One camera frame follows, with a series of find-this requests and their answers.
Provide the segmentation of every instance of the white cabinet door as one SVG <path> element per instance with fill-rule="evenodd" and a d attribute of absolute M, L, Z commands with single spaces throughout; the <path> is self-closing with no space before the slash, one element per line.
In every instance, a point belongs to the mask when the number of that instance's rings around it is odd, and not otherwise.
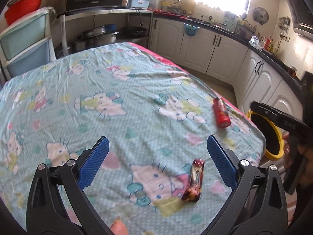
<path fill-rule="evenodd" d="M 206 73 L 217 39 L 217 33 L 203 28 L 199 28 L 195 36 L 185 34 L 178 64 Z"/>
<path fill-rule="evenodd" d="M 206 74 L 232 85 L 247 51 L 248 47 L 219 35 Z"/>
<path fill-rule="evenodd" d="M 184 36 L 184 23 L 154 18 L 151 51 L 177 63 Z"/>
<path fill-rule="evenodd" d="M 250 104 L 253 101 L 267 104 L 282 80 L 278 72 L 265 61 L 261 63 L 261 66 L 257 67 L 257 70 L 259 74 L 254 78 L 243 102 L 238 105 L 244 114 L 247 114 L 250 110 Z"/>
<path fill-rule="evenodd" d="M 279 84 L 267 104 L 302 120 L 302 105 L 285 81 Z"/>
<path fill-rule="evenodd" d="M 256 69 L 261 64 L 262 59 L 252 50 L 248 50 L 244 62 L 242 63 L 233 87 L 237 103 L 241 103 L 247 90 L 250 88 L 256 74 Z"/>

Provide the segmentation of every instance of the chocolate bar wrapper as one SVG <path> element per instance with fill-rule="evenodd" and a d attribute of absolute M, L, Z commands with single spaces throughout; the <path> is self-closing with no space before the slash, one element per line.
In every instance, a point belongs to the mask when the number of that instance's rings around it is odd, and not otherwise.
<path fill-rule="evenodd" d="M 195 159 L 191 165 L 189 184 L 182 196 L 185 202 L 197 202 L 200 199 L 202 189 L 202 178 L 204 169 L 204 160 Z"/>

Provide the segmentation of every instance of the yellow bucket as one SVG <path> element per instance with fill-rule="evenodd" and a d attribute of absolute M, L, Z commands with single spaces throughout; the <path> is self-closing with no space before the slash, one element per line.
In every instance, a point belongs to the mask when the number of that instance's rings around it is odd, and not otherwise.
<path fill-rule="evenodd" d="M 266 139 L 265 157 L 271 161 L 276 161 L 284 155 L 284 140 L 281 131 L 273 122 L 258 113 L 249 111 L 247 117 L 263 133 Z"/>

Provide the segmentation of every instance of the countertop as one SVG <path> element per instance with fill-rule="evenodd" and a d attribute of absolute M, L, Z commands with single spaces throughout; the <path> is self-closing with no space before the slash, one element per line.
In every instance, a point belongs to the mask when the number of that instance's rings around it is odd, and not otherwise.
<path fill-rule="evenodd" d="M 246 47 L 250 48 L 253 52 L 258 54 L 260 57 L 262 57 L 267 63 L 269 63 L 284 79 L 284 81 L 287 83 L 287 85 L 290 87 L 290 89 L 295 93 L 299 101 L 303 104 L 303 91 L 301 89 L 301 81 L 297 77 L 291 77 L 287 71 L 288 71 L 288 66 L 284 64 L 281 60 L 279 60 L 277 57 L 265 52 L 265 51 L 260 51 L 253 47 L 252 45 L 249 44 L 248 40 L 243 40 L 236 36 L 234 33 L 227 31 L 225 29 L 216 27 L 214 25 L 211 25 L 210 23 L 206 22 L 198 22 L 197 20 L 193 20 L 191 18 L 185 18 L 185 17 L 180 17 L 177 15 L 171 15 L 171 14 L 165 14 L 165 13 L 154 13 L 154 17 L 156 18 L 165 18 L 165 19 L 171 19 L 175 21 L 180 21 L 183 23 L 192 23 L 193 26 L 199 26 L 204 29 L 208 29 L 210 31 L 213 31 L 217 34 L 221 34 L 223 36 L 226 36 L 228 38 L 231 38 Z"/>

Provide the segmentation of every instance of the tiled floor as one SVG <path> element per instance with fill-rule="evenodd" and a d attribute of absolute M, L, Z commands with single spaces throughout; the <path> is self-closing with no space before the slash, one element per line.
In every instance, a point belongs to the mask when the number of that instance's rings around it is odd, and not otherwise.
<path fill-rule="evenodd" d="M 219 93 L 221 96 L 223 96 L 225 99 L 227 99 L 231 104 L 233 104 L 235 107 L 237 106 L 237 101 L 234 93 L 234 89 L 231 85 L 224 83 L 220 80 L 217 80 L 215 78 L 212 78 L 206 74 L 200 73 L 198 71 L 186 68 L 181 66 L 184 70 L 188 71 L 192 75 L 198 77 L 203 82 L 205 82 L 209 87 L 211 87 L 214 91 Z"/>

